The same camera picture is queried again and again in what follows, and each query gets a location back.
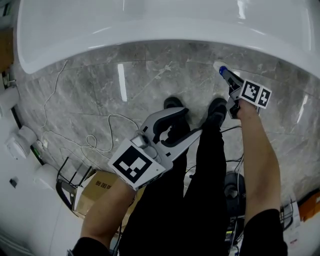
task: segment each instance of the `orange object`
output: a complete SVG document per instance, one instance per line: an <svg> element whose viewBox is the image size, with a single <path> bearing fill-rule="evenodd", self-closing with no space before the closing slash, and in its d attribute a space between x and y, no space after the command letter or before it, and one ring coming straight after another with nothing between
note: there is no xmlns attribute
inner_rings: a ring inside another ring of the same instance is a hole
<svg viewBox="0 0 320 256"><path fill-rule="evenodd" d="M320 191L317 189L299 202L301 221L305 222L320 212Z"/></svg>

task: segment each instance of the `metal rod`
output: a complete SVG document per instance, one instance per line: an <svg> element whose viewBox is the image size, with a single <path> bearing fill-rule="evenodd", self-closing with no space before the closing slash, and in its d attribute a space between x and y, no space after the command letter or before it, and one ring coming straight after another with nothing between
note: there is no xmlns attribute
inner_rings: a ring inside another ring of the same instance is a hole
<svg viewBox="0 0 320 256"><path fill-rule="evenodd" d="M69 156L66 157L66 159L64 160L64 163L61 165L60 169L58 170L58 174L57 174L57 176L56 176L56 179L58 179L59 174L60 174L62 168L65 166L65 164L66 164L66 162L68 161L68 159L69 159Z"/></svg>
<svg viewBox="0 0 320 256"><path fill-rule="evenodd" d="M77 174L77 171L74 172L72 178L69 180L69 184L72 184L71 182L72 182L72 180L74 179L74 177L76 176L76 174Z"/></svg>
<svg viewBox="0 0 320 256"><path fill-rule="evenodd" d="M80 181L78 186L80 186L82 184L82 182L85 180L85 177L88 175L88 173L90 172L91 168L92 167L90 166L89 169L86 171L85 175L82 177L82 179L81 179L81 181Z"/></svg>

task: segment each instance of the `gray marble tile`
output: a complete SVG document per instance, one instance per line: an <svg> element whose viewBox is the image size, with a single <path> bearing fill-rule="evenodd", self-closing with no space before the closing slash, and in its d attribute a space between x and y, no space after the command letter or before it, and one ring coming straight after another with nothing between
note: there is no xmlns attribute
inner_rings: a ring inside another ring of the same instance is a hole
<svg viewBox="0 0 320 256"><path fill-rule="evenodd" d="M27 109L40 110L55 89L57 74L17 83L20 100Z"/></svg>
<svg viewBox="0 0 320 256"><path fill-rule="evenodd" d="M146 43L148 61L182 61L213 64L223 61L231 68L273 78L277 58L234 45L197 41L156 41Z"/></svg>
<svg viewBox="0 0 320 256"><path fill-rule="evenodd" d="M45 77L48 83L55 82L56 78L57 74ZM99 114L90 67L69 69L60 74L56 92L46 105L46 109L50 108L79 114Z"/></svg>
<svg viewBox="0 0 320 256"><path fill-rule="evenodd" d="M266 131L319 136L320 101L317 98L287 83L241 70L234 71L243 79L253 80L272 90L267 108L260 111L260 118Z"/></svg>
<svg viewBox="0 0 320 256"><path fill-rule="evenodd" d="M47 112L47 117L48 130L62 135L68 140L78 144L76 145L70 141L67 141L66 139L52 132L47 132L43 136L43 139L46 139L48 141L48 145L52 146L51 150L49 148L48 149L50 152L54 150L55 155L61 155L59 147L67 148L74 152L83 161L85 161L87 165L92 165L83 157L79 146L88 145L86 141L88 135L95 136L97 142L96 147L100 150L108 151L112 146L107 116L75 114L49 110ZM141 125L141 122L139 120L135 120L135 122L138 125ZM110 158L112 156L112 154L116 151L118 146L125 138L132 138L136 131L135 125L122 117L110 117L110 125L113 135L113 148L110 152L101 152L107 158ZM92 137L88 138L88 142L91 144L91 146L95 146L95 140ZM99 167L104 170L108 168L106 166L108 160L97 153L95 150L90 148L83 148L82 150L83 153ZM62 151L67 153L67 156L70 154L70 152L66 149L63 149Z"/></svg>
<svg viewBox="0 0 320 256"><path fill-rule="evenodd" d="M121 97L118 64L92 66L97 102L101 114L120 113L144 120L163 109L169 96L181 99L190 109L188 119L196 127L212 99L228 95L228 87L216 83L212 65L194 62L147 61L123 63L127 101Z"/></svg>
<svg viewBox="0 0 320 256"><path fill-rule="evenodd" d="M95 64L145 61L146 50L143 42L125 43L90 50L68 58L66 69Z"/></svg>
<svg viewBox="0 0 320 256"><path fill-rule="evenodd" d="M267 135L279 161L282 199L292 192L301 199L320 187L318 139L291 134Z"/></svg>
<svg viewBox="0 0 320 256"><path fill-rule="evenodd" d="M28 81L32 81L34 79L56 74L62 70L62 68L64 67L64 64L65 64L65 60L61 60L47 67L44 67L37 72L28 74L21 67L18 56L15 56L14 63L11 65L10 75L11 75L11 78L16 79L17 84L25 83Z"/></svg>
<svg viewBox="0 0 320 256"><path fill-rule="evenodd" d="M320 98L320 79L284 60L277 61L274 79Z"/></svg>

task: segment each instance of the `person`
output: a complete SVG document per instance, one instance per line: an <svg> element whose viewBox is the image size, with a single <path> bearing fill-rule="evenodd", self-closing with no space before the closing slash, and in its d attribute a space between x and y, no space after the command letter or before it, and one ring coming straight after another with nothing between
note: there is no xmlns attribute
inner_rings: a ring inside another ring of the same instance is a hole
<svg viewBox="0 0 320 256"><path fill-rule="evenodd" d="M120 256L227 255L224 241L229 224L224 194L226 159L220 128L227 115L226 100L216 98L196 153L196 170L184 196L187 151L173 169L146 186L119 242ZM246 208L240 255L287 255L280 223L281 183L275 152L255 106L239 101L244 148ZM182 107L177 98L164 108ZM190 131L184 117L168 132L173 143ZM111 240L136 192L120 178L88 211L80 239L71 255L109 255Z"/></svg>

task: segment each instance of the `cardboard box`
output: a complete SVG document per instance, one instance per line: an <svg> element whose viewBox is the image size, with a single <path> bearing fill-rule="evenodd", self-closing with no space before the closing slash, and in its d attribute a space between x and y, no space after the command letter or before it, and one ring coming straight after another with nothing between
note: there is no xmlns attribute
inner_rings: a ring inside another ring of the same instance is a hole
<svg viewBox="0 0 320 256"><path fill-rule="evenodd" d="M78 217L84 219L89 209L92 205L105 193L109 190L112 185L117 180L118 176L114 173L106 172L106 171L98 171L92 177L91 180L86 185L85 188L78 187L74 205L73 205L73 212ZM128 223L129 217L131 213L134 211L137 202L141 199L145 188L140 189L132 204L128 208L123 221L122 226L125 227Z"/></svg>
<svg viewBox="0 0 320 256"><path fill-rule="evenodd" d="M12 28L0 31L0 73L14 62L13 33Z"/></svg>

